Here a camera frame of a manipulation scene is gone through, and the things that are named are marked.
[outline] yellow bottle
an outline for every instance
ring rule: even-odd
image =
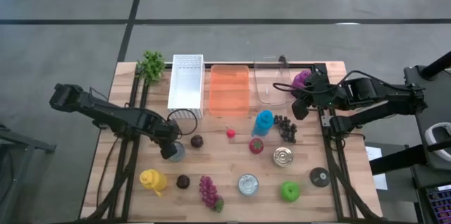
[[[142,171],[140,175],[140,182],[146,189],[153,189],[157,195],[163,196],[161,193],[168,186],[168,179],[166,176],[156,170]]]

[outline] wooden table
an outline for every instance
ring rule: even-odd
[[[338,82],[345,74],[345,64],[325,62],[331,83]],[[111,103],[123,106],[130,98],[135,63],[119,63],[114,75],[111,88]],[[290,69],[294,77],[301,69]],[[142,137],[137,159],[135,181],[130,202],[129,221],[173,221],[173,222],[206,222],[206,221],[334,221],[337,220],[331,186],[314,187],[309,181],[309,171],[315,167],[327,168],[323,138],[317,112],[310,114],[302,121],[295,120],[291,103],[282,106],[263,106],[257,101],[254,71],[249,70],[250,110],[247,117],[214,117],[209,111],[209,69],[206,69],[204,88],[204,117],[199,120],[195,132],[204,138],[204,146],[194,149],[190,145],[190,136],[180,139],[186,148],[187,155],[179,163],[163,160],[159,147],[148,138]],[[168,114],[167,102],[171,71],[167,70],[163,78],[149,88],[146,108],[160,113],[163,117]],[[137,104],[141,96],[137,94]],[[268,136],[263,138],[264,150],[259,155],[252,154],[248,149],[251,131],[258,112],[270,108],[274,114],[288,116],[297,124],[297,143],[295,145],[283,142],[277,129],[271,129]],[[190,131],[194,126],[193,120],[178,120],[181,130]],[[226,137],[226,129],[236,131],[233,139]],[[99,138],[98,147],[87,187],[81,217],[88,216],[95,209],[97,186],[103,170],[106,155],[114,140],[111,131],[103,131]],[[371,210],[381,216],[376,188],[373,183],[371,169],[366,155],[364,142],[360,136],[346,139],[345,155],[352,186]],[[104,197],[113,184],[114,173],[118,158],[119,144],[117,144],[106,170],[101,195]],[[277,147],[287,147],[294,153],[294,161],[287,168],[279,168],[273,163],[272,155]],[[143,188],[139,175],[143,170],[154,168],[168,177],[168,187],[159,198],[151,190]],[[237,189],[237,181],[241,175],[251,173],[259,179],[257,195],[246,197]],[[175,181],[179,175],[188,175],[191,185],[188,189],[178,189]],[[199,195],[199,179],[202,175],[211,176],[218,188],[218,194],[225,200],[221,213],[210,211]],[[280,199],[280,185],[291,180],[301,184],[301,197],[293,203]],[[122,194],[118,205],[122,206]],[[340,185],[340,196],[349,216],[344,190]]]

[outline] concrete floor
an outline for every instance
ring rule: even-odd
[[[127,19],[133,0],[0,0],[0,19]],[[451,18],[450,0],[141,0],[147,18]],[[58,144],[37,154],[14,220],[57,223],[78,217],[97,136],[91,120],[52,110],[58,82],[108,93],[124,25],[0,25],[0,120]],[[285,54],[291,61],[344,61],[401,83],[402,69],[451,50],[451,25],[134,26],[125,61],[145,49],[204,54],[207,61],[249,61]],[[419,143],[412,117],[364,127],[368,141]],[[410,206],[382,203],[391,220],[415,220]]]

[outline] white dish rack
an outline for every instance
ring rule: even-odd
[[[168,110],[192,111],[196,118],[204,115],[204,55],[175,54],[172,62]],[[188,111],[175,112],[171,118],[194,118]]]

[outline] green plant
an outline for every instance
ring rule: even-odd
[[[138,77],[147,80],[147,84],[160,80],[161,73],[165,68],[163,54],[159,51],[146,50],[143,56],[144,60],[138,61],[138,67],[142,70]]]

